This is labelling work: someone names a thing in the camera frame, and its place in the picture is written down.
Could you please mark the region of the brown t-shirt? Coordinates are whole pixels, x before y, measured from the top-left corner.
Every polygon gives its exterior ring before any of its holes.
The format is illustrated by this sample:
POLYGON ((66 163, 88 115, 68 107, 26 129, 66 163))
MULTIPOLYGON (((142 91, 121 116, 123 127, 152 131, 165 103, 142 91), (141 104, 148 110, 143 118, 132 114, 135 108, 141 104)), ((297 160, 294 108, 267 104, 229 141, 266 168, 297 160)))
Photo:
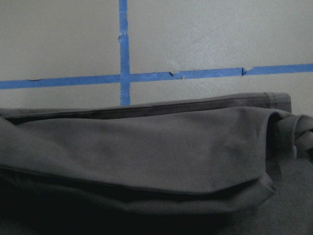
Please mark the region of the brown t-shirt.
POLYGON ((1 109, 3 235, 310 235, 313 119, 285 93, 1 109))

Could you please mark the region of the vertical blue tape strip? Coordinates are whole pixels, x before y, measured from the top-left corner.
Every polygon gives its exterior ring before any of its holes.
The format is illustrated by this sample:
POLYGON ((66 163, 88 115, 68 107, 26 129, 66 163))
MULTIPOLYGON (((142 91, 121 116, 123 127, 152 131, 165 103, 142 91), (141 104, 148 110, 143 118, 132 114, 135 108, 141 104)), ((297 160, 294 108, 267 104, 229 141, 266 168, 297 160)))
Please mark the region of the vertical blue tape strip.
POLYGON ((130 54, 127 19, 127 1, 119 1, 119 44, 120 44, 120 104, 130 105, 130 54))

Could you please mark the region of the horizontal blue tape strip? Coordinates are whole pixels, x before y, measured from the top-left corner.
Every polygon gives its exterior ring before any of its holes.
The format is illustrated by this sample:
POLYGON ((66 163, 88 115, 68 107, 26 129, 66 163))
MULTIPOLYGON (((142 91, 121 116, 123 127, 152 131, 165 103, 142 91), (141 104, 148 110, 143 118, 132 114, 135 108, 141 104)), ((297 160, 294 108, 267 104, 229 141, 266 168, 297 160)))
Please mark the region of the horizontal blue tape strip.
MULTIPOLYGON (((285 73, 302 73, 312 72, 312 64, 296 64, 296 65, 278 65, 278 66, 259 66, 249 70, 238 68, 226 69, 209 69, 209 70, 185 70, 177 73, 171 72, 150 72, 150 73, 134 73, 127 75, 126 78, 130 82, 149 82, 164 80, 181 80, 181 79, 198 79, 198 78, 215 78, 215 77, 231 77, 245 75, 269 75, 269 74, 285 74, 285 73)), ((76 85, 95 85, 120 83, 120 75, 97 75, 97 76, 79 76, 79 77, 63 77, 63 78, 47 78, 39 80, 11 80, 1 81, 0 88, 8 89, 24 89, 24 88, 45 88, 59 86, 76 86, 76 85)))

